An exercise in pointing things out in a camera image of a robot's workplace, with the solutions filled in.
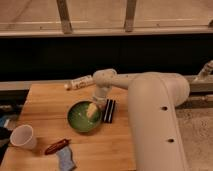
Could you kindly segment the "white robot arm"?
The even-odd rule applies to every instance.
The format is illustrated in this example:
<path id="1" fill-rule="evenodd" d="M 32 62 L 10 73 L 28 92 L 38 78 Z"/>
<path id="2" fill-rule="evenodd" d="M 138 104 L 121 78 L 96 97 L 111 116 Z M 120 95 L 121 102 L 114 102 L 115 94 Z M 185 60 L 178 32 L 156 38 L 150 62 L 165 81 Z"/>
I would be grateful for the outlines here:
<path id="1" fill-rule="evenodd" d="M 93 74 L 93 102 L 102 107 L 112 87 L 127 91 L 137 171 L 189 171 L 175 108 L 190 94 L 191 82 L 178 73 Z"/>

